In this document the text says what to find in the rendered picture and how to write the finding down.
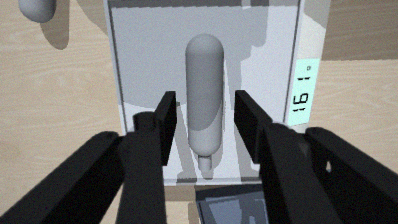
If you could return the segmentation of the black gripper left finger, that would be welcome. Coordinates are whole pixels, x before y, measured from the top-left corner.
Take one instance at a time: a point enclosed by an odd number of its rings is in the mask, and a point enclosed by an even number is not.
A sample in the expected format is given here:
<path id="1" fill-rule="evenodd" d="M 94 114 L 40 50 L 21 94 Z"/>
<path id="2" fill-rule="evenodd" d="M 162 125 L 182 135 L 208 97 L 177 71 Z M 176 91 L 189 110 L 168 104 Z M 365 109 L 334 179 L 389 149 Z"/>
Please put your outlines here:
<path id="1" fill-rule="evenodd" d="M 132 117 L 124 136 L 92 136 L 1 215 L 0 224 L 100 224 L 122 184 L 115 224 L 167 224 L 163 166 L 177 124 L 176 91 L 166 91 L 154 112 Z"/>

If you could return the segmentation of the grey gas cylinder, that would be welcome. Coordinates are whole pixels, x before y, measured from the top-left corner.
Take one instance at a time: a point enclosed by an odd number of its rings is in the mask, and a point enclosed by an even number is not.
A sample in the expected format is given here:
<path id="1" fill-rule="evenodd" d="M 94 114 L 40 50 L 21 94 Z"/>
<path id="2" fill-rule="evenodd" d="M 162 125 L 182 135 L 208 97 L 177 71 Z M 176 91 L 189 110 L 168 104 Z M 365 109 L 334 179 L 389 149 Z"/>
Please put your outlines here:
<path id="1" fill-rule="evenodd" d="M 18 0 L 22 14 L 36 23 L 46 23 L 55 14 L 55 0 Z"/>
<path id="2" fill-rule="evenodd" d="M 187 44 L 185 60 L 188 143 L 198 169 L 207 172 L 222 141 L 224 49 L 215 36 L 199 34 Z"/>

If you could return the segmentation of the blue-grey tray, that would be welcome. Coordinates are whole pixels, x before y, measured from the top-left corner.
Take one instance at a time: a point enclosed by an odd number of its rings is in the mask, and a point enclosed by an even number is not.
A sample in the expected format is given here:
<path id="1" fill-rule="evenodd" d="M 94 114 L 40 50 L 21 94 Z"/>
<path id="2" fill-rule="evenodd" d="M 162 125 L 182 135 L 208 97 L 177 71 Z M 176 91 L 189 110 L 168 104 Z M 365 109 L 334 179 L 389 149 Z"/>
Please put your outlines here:
<path id="1" fill-rule="evenodd" d="M 263 195 L 262 184 L 238 184 L 196 191 L 200 222 L 268 224 Z"/>

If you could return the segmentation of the white digital scale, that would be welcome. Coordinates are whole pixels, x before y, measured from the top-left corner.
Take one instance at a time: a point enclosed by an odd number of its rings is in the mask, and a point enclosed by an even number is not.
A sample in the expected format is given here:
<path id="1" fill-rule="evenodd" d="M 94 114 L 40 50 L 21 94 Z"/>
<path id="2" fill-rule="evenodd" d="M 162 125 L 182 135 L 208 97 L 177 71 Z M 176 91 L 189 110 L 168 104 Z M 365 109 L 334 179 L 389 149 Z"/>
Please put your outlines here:
<path id="1" fill-rule="evenodd" d="M 103 2 L 123 136 L 134 114 L 154 112 L 166 91 L 176 91 L 164 186 L 262 184 L 234 122 L 235 90 L 245 90 L 273 121 L 305 133 L 331 0 Z M 187 122 L 185 51 L 202 33 L 224 49 L 222 141 L 207 172 L 198 169 Z"/>

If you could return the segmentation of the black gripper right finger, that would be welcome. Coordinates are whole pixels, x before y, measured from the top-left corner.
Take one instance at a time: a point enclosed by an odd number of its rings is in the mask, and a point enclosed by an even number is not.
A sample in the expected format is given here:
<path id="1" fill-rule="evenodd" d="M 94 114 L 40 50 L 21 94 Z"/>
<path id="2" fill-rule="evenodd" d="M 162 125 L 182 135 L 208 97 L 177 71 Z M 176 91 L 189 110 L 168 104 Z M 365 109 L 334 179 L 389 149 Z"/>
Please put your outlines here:
<path id="1" fill-rule="evenodd" d="M 260 164 L 268 224 L 398 224 L 398 174 L 335 133 L 298 133 L 245 90 L 235 90 L 234 122 Z"/>

